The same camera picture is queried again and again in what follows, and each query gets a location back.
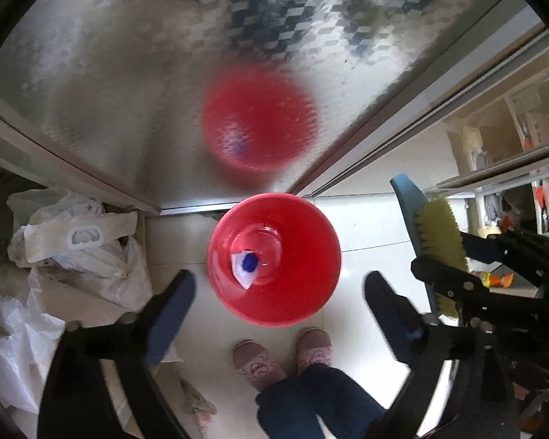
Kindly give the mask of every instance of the stainless steel panel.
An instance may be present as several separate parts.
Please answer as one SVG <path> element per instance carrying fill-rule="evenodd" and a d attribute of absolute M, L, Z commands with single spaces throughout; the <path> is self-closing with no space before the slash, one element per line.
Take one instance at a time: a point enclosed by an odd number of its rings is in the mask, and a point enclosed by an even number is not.
<path fill-rule="evenodd" d="M 161 209 L 286 191 L 366 111 L 496 0 L 37 0 L 0 50 L 0 97 L 108 180 Z M 317 138 L 261 186 L 202 145 L 204 90 L 235 57 L 311 94 Z"/>

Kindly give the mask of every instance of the person's leg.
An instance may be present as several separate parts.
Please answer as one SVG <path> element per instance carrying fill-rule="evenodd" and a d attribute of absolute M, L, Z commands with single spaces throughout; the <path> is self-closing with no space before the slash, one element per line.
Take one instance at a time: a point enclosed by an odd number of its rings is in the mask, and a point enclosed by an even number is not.
<path fill-rule="evenodd" d="M 315 412 L 337 439 L 362 439 L 385 409 L 344 372 L 331 368 L 331 341 L 310 330 L 297 344 L 299 381 Z"/>
<path fill-rule="evenodd" d="M 238 372 L 260 391 L 258 423 L 270 439 L 324 439 L 299 380 L 287 378 L 265 348 L 246 341 L 234 349 L 232 357 Z"/>
<path fill-rule="evenodd" d="M 299 378 L 272 384 L 256 396 L 258 423 L 270 439 L 324 439 Z"/>

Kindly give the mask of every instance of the screw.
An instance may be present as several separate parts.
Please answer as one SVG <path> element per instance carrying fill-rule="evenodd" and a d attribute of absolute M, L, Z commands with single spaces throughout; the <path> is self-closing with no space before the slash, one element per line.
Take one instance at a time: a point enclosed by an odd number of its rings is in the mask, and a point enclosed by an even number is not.
<path fill-rule="evenodd" d="M 128 325 L 136 322 L 136 319 L 138 318 L 138 314 L 135 312 L 126 312 L 124 315 L 122 315 L 118 319 L 118 323 Z"/>
<path fill-rule="evenodd" d="M 74 332 L 78 328 L 81 328 L 81 322 L 79 320 L 72 320 L 71 322 L 67 322 L 65 324 L 65 330 L 68 332 Z"/>
<path fill-rule="evenodd" d="M 441 323 L 439 319 L 433 314 L 423 315 L 423 321 L 428 325 L 439 325 Z"/>

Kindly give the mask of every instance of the blue jeans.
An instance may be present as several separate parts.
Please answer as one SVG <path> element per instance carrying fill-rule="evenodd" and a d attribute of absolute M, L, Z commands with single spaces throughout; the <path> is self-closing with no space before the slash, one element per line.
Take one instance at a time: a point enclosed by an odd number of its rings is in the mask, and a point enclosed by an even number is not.
<path fill-rule="evenodd" d="M 315 363 L 256 396 L 270 439 L 324 439 L 320 416 L 337 439 L 362 439 L 385 409 L 344 372 Z"/>

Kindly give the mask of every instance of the white packaging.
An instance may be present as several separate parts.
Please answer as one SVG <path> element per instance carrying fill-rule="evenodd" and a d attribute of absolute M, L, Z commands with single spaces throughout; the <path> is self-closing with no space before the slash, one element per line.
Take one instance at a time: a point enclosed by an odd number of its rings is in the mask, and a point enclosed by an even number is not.
<path fill-rule="evenodd" d="M 245 289 L 250 289 L 258 276 L 258 258 L 252 251 L 242 251 L 231 255 L 232 273 L 238 283 Z"/>
<path fill-rule="evenodd" d="M 53 261 L 53 259 L 43 259 L 42 261 L 35 263 L 30 263 L 26 260 L 25 228 L 26 226 L 22 226 L 13 234 L 7 248 L 8 259 L 16 264 L 16 266 L 25 268 L 54 265 L 55 261 Z"/>
<path fill-rule="evenodd" d="M 69 322 L 79 320 L 84 327 L 113 324 L 128 310 L 107 300 L 59 282 L 53 268 L 32 268 L 29 274 L 29 305 Z"/>
<path fill-rule="evenodd" d="M 30 263 L 76 249 L 99 247 L 136 230 L 136 212 L 72 217 L 63 211 L 50 221 L 25 227 L 26 259 Z"/>
<path fill-rule="evenodd" d="M 8 415 L 27 438 L 37 439 L 38 414 L 22 411 L 18 408 L 9 408 Z"/>
<path fill-rule="evenodd" d="M 126 255 L 117 240 L 100 247 L 62 252 L 53 256 L 53 261 L 63 269 L 96 277 L 125 279 L 128 276 Z"/>
<path fill-rule="evenodd" d="M 38 414 L 64 322 L 29 304 L 26 271 L 0 267 L 0 401 Z"/>
<path fill-rule="evenodd" d="M 15 215 L 13 232 L 27 224 L 39 224 L 52 220 L 63 211 L 69 212 L 72 216 L 104 212 L 100 202 L 65 188 L 47 188 L 14 193 L 8 197 L 6 204 Z"/>
<path fill-rule="evenodd" d="M 63 282 L 121 305 L 129 311 L 138 312 L 153 296 L 145 253 L 136 239 L 130 236 L 120 254 L 122 259 L 119 261 L 125 260 L 126 278 L 100 278 L 79 272 L 69 272 L 67 279 Z"/>

